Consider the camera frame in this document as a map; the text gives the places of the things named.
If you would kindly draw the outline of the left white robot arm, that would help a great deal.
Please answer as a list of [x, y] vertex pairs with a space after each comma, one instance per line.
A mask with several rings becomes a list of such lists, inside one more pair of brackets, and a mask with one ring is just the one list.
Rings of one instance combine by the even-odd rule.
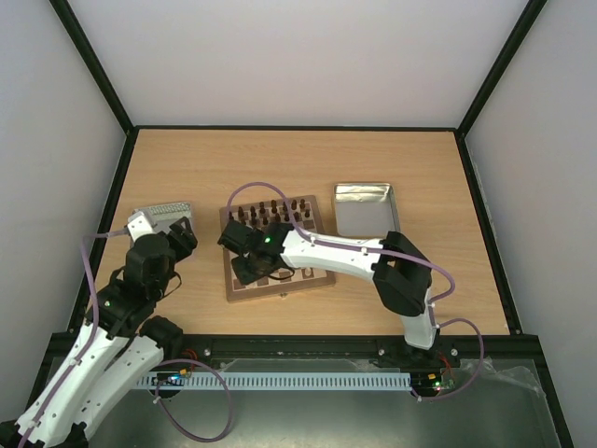
[[156, 231], [137, 213], [124, 233], [132, 240], [124, 264], [105, 287], [90, 289], [92, 305], [70, 352], [30, 407], [2, 423], [2, 446], [87, 446], [137, 380], [180, 353], [183, 331], [154, 311], [180, 276], [176, 263], [198, 245], [190, 221]]

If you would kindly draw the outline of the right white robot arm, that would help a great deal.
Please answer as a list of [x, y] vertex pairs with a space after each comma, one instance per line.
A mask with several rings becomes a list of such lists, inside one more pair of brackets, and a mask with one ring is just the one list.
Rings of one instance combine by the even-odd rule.
[[399, 315], [409, 359], [420, 366], [439, 354], [428, 309], [431, 264], [399, 232], [382, 239], [349, 239], [318, 234], [288, 223], [252, 229], [229, 222], [218, 243], [234, 255], [232, 270], [248, 285], [280, 269], [322, 269], [374, 285], [383, 306]]

